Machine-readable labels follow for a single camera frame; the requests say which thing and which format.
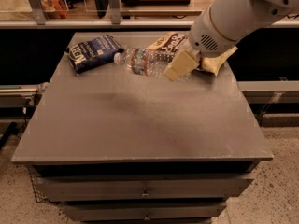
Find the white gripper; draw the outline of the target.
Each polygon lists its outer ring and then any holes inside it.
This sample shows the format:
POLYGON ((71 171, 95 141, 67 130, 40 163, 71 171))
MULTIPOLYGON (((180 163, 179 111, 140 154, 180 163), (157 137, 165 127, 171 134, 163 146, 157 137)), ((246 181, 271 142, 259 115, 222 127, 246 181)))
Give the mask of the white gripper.
MULTIPOLYGON (((190 44, 204 57, 217 57, 240 40, 240 13, 209 7, 193 23, 190 44)), ((199 58, 186 49, 180 50, 164 69, 164 76, 176 81, 199 66, 199 58)))

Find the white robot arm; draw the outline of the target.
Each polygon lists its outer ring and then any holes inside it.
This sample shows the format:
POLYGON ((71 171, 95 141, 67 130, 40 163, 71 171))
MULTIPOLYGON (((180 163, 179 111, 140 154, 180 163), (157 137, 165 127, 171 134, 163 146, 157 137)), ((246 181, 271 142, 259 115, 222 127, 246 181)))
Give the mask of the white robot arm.
POLYGON ((298 9, 299 0, 215 0, 194 20, 164 76, 175 81, 195 69, 216 75, 241 39, 298 9))

